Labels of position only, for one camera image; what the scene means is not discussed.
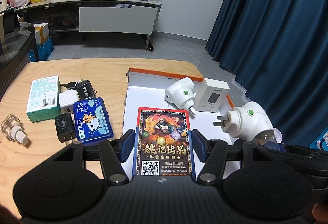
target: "curtain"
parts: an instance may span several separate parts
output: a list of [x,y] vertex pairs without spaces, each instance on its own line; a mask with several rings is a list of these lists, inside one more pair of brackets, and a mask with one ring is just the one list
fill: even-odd
[[205,49],[283,143],[307,146],[328,126],[327,0],[224,0]]

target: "green and white box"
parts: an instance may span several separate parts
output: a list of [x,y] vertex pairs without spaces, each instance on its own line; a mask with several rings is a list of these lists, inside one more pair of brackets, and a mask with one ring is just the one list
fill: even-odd
[[31,122],[53,119],[61,114],[58,101],[60,83],[58,76],[32,81],[26,114]]

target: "potted plant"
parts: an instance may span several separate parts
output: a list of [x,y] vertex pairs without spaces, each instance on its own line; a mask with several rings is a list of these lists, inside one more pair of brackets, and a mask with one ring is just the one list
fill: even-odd
[[0,0],[0,11],[7,10],[7,0]]

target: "blue plastic bag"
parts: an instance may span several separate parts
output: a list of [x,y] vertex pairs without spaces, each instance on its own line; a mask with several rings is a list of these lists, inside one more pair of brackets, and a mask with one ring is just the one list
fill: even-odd
[[[46,61],[50,56],[51,52],[54,50],[52,45],[52,38],[49,36],[43,44],[37,44],[38,54],[40,61]],[[35,62],[35,55],[33,49],[29,51],[31,62]]]

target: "tv stand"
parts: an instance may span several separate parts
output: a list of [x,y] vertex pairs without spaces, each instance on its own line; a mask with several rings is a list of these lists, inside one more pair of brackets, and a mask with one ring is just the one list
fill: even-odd
[[[131,8],[118,8],[130,4]],[[119,32],[145,35],[145,50],[153,51],[150,36],[156,30],[162,3],[139,0],[47,0],[17,9],[25,21],[48,23],[50,32]]]

